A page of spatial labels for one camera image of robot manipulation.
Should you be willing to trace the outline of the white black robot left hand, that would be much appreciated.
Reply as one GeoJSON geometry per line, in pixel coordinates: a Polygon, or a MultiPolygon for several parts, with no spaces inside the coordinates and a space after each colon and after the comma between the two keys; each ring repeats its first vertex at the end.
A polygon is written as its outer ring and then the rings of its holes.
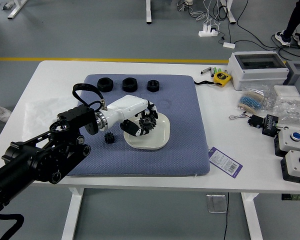
{"type": "Polygon", "coordinates": [[[158,113],[154,103],[133,95],[126,95],[101,109],[96,116],[101,131],[120,123],[120,128],[131,136],[147,135],[157,125],[158,113]]]}

